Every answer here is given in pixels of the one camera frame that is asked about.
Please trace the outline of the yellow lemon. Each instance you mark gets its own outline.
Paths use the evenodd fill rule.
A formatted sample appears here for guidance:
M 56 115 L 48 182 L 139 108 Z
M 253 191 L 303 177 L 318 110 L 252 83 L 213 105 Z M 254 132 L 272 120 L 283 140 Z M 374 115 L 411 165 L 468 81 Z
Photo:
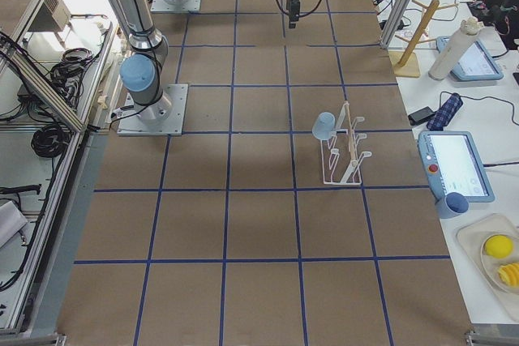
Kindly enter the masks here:
M 493 235 L 486 239 L 483 249 L 493 258 L 506 258 L 513 252 L 513 241 L 505 235 Z

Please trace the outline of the plaid fabric pouch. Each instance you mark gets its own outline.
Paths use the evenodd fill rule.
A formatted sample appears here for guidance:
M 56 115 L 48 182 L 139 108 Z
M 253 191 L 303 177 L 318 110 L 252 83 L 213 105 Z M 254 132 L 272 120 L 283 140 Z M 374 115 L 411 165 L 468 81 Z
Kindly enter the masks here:
M 435 112 L 426 128 L 430 131 L 442 131 L 452 121 L 462 107 L 463 101 L 458 93 L 453 93 Z

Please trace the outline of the blue cup on desk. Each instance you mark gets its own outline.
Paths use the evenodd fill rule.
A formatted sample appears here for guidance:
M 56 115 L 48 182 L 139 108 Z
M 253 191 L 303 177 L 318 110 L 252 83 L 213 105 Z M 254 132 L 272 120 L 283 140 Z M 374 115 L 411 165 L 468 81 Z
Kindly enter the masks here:
M 469 210 L 469 202 L 463 194 L 451 192 L 435 203 L 435 209 L 440 219 L 452 219 Z

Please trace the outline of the blue teach pendant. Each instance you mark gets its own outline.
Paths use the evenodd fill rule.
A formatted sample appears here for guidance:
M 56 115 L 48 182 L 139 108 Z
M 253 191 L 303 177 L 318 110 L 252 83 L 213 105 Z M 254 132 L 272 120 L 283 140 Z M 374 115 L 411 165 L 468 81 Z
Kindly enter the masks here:
M 456 81 L 499 80 L 502 70 L 480 40 L 475 41 L 449 73 Z
M 418 151 L 435 199 L 457 192 L 470 203 L 491 203 L 495 195 L 468 131 L 423 131 Z

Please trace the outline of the black phone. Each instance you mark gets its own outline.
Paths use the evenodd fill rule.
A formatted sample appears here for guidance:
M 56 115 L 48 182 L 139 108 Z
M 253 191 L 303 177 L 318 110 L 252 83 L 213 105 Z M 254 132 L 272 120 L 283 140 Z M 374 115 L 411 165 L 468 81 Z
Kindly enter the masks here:
M 422 109 L 410 113 L 408 115 L 408 120 L 411 126 L 418 126 L 423 124 L 424 122 L 428 122 L 434 116 L 435 111 L 432 110 L 429 106 L 426 106 Z

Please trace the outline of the beige tray with fruit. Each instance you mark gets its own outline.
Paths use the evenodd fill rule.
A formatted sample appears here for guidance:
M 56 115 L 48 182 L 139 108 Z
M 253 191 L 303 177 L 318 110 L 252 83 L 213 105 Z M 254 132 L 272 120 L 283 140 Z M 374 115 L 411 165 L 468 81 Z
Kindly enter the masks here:
M 489 255 L 487 242 L 506 237 L 512 242 L 507 256 Z M 477 267 L 504 311 L 518 321 L 518 229 L 506 216 L 494 213 L 457 231 L 456 239 Z

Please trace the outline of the sliced lemon toy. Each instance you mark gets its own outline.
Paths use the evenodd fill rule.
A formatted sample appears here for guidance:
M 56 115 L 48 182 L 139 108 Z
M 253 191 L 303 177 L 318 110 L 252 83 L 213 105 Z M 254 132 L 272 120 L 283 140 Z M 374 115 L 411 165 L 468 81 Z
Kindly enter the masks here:
M 517 287 L 519 283 L 518 263 L 501 265 L 498 268 L 498 276 L 509 287 Z

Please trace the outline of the light blue plastic cup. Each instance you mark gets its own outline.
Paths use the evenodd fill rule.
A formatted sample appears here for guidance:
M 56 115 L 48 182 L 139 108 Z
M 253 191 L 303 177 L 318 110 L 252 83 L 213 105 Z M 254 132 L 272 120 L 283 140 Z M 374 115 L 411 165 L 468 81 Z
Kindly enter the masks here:
M 313 136 L 319 141 L 327 141 L 333 136 L 336 119 L 330 112 L 322 112 L 318 115 L 312 127 Z

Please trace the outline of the white cylinder bottle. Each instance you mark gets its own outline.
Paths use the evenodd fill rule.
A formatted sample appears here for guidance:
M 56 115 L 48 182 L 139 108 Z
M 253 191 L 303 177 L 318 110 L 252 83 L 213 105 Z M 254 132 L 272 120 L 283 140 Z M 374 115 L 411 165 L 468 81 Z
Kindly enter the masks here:
M 484 23 L 471 16 L 461 21 L 460 27 L 451 36 L 439 36 L 436 46 L 440 54 L 428 71 L 434 80 L 445 79 L 467 49 L 478 39 Z

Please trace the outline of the wooden mug stand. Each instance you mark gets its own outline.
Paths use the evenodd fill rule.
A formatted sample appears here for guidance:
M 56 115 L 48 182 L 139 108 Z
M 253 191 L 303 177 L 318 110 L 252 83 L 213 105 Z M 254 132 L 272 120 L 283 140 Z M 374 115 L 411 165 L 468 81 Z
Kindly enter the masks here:
M 407 43 L 404 51 L 388 51 L 394 74 L 397 77 L 418 78 L 421 75 L 418 58 L 414 53 L 416 45 L 433 41 L 432 38 L 423 40 L 422 35 L 437 10 L 457 7 L 456 3 L 441 6 L 439 0 L 431 0 L 428 5 L 418 0 L 412 0 L 412 2 L 422 8 L 422 18 L 410 39 L 397 36 L 398 39 Z

